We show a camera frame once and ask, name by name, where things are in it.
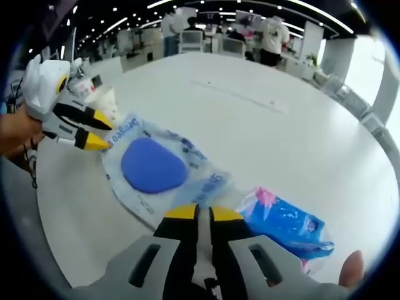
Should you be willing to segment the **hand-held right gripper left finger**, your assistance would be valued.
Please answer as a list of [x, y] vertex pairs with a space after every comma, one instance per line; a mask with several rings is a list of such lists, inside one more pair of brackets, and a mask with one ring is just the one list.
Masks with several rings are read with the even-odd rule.
[[152, 236], [114, 256], [97, 281], [72, 290], [73, 299], [187, 299], [196, 263], [197, 204], [166, 213]]

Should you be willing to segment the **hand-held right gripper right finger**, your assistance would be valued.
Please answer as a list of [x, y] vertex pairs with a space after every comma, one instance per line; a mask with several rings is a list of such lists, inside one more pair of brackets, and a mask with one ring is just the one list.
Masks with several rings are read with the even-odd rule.
[[251, 232], [243, 217], [210, 208], [212, 264], [223, 299], [346, 299], [337, 284], [303, 273], [301, 260], [265, 235]]

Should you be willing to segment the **person's left hand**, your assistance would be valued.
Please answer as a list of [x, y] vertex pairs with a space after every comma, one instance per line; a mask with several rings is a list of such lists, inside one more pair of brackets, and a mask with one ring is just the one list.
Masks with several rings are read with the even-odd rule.
[[23, 107], [14, 114], [1, 115], [1, 155], [7, 156], [23, 146], [36, 146], [44, 137], [41, 122], [28, 116]]

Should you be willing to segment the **person's right hand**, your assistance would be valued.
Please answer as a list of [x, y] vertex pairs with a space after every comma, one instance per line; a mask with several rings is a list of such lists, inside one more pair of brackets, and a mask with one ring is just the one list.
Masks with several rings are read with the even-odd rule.
[[342, 265], [338, 284], [345, 288], [353, 288], [364, 275], [364, 259], [360, 250], [351, 253]]

